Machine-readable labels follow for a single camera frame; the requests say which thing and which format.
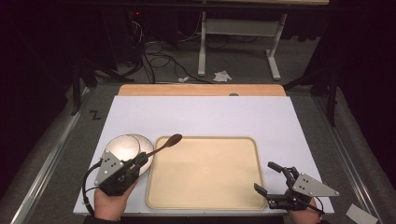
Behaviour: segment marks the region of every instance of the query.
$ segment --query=dark background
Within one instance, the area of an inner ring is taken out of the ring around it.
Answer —
[[[340,7],[364,6],[356,15],[333,16],[312,12],[291,13],[282,38],[321,40],[307,72],[339,60],[338,85],[342,89],[361,131],[388,174],[393,186],[396,170],[394,76],[396,17],[391,1],[331,1]],[[177,30],[193,32],[198,13],[143,11],[140,18],[151,35],[177,43]],[[0,4],[1,45],[1,170],[6,178],[1,196],[36,141],[60,113],[72,82],[76,52],[112,68],[115,66],[99,9],[60,7],[49,0],[20,0]],[[238,17],[251,19],[244,13]]]

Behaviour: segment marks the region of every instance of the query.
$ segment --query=sleeve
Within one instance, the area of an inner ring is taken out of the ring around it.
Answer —
[[[108,221],[97,217],[86,216],[84,224],[120,224],[120,221]]]

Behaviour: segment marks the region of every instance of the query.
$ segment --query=table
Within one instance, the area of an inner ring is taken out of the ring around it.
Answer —
[[[300,172],[320,180],[318,168],[304,139],[290,98],[279,85],[124,85],[110,108],[91,165],[97,163],[111,139],[126,133],[142,134],[152,143],[169,133],[182,133],[186,136],[245,135],[252,137],[257,143],[262,173],[269,193],[283,194],[287,187],[283,175],[266,167],[268,161],[288,167],[296,166]],[[87,189],[93,186],[96,174],[97,171],[94,171],[89,176]],[[284,210],[270,210],[268,207],[260,211],[151,209],[145,200],[148,181],[149,172],[145,172],[140,176],[131,196],[132,200],[128,201],[125,216],[285,214]],[[88,197],[92,202],[91,191]],[[321,200],[325,205],[325,212],[333,213],[330,200]],[[74,213],[86,215],[88,212],[81,202],[80,194]]]
[[[211,2],[238,2],[238,3],[267,3],[267,4],[288,4],[288,5],[328,5],[328,0],[214,0]],[[202,12],[201,23],[201,47],[199,52],[198,76],[205,75],[206,50],[205,39],[206,34],[217,35],[256,35],[271,36],[274,41],[270,49],[267,49],[266,58],[270,65],[271,73],[274,80],[280,80],[280,74],[277,69],[276,60],[274,58],[276,48],[282,35],[288,14],[283,13],[279,21],[241,21],[241,20],[219,20],[209,19],[206,12]]]

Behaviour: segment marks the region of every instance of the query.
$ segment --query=hand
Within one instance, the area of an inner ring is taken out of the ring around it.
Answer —
[[[311,205],[317,206],[315,199],[310,202]],[[320,218],[318,212],[312,210],[311,208],[306,208],[302,211],[291,211],[288,210],[289,216],[293,220],[294,224],[317,224],[320,223]]]
[[[136,184],[137,180],[121,196],[107,196],[100,189],[96,189],[94,193],[95,217],[108,221],[120,220]]]

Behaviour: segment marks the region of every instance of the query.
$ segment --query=beige tray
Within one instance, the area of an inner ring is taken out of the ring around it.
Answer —
[[[162,146],[168,137],[157,141]],[[183,137],[155,154],[147,204],[154,209],[260,210],[266,205],[256,144],[248,137]]]

